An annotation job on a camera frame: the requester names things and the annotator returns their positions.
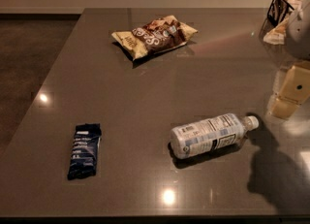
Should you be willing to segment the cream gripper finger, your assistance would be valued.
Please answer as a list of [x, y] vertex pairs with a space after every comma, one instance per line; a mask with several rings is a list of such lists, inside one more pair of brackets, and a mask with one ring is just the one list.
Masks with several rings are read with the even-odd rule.
[[269, 112], [277, 118], [289, 119], [298, 108], [299, 103], [297, 101], [280, 95], [272, 95], [270, 98]]

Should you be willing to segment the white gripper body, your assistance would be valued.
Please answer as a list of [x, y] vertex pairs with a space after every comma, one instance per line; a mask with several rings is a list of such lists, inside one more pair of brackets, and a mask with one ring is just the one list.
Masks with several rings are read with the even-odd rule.
[[279, 97], [301, 105], [310, 97], [310, 62], [296, 62], [287, 72], [279, 91]]

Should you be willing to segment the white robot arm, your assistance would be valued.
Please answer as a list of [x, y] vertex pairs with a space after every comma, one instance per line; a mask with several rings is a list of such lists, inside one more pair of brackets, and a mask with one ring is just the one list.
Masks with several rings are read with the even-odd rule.
[[263, 41], [283, 53], [267, 112], [289, 119], [310, 97], [310, 0], [272, 0]]

